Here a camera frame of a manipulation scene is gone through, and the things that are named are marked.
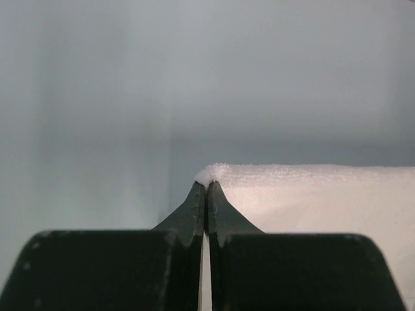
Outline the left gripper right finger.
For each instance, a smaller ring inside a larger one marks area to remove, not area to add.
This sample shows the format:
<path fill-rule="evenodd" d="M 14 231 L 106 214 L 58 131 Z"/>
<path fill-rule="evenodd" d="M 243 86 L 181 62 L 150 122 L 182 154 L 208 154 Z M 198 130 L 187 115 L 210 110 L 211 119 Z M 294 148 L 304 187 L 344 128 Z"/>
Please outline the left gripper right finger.
<path fill-rule="evenodd" d="M 404 310 L 377 245 L 350 233 L 265 233 L 207 190 L 214 310 Z"/>

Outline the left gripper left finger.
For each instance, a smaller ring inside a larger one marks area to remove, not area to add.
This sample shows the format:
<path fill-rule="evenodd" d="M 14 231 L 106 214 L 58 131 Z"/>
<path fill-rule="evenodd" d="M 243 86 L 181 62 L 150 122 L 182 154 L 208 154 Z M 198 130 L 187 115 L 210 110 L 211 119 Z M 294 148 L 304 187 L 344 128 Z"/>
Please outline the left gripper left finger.
<path fill-rule="evenodd" d="M 22 248 L 2 310 L 198 310 L 205 188 L 156 227 L 50 230 Z"/>

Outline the white towel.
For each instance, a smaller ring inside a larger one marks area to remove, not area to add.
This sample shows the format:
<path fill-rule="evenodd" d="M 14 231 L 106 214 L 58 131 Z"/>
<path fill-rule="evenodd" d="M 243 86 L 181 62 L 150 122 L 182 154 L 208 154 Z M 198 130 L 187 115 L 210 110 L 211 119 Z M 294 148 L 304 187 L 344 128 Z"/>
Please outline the white towel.
<path fill-rule="evenodd" d="M 414 168 L 229 165 L 196 175 L 267 233 L 358 233 L 383 252 L 408 310 L 414 309 Z"/>

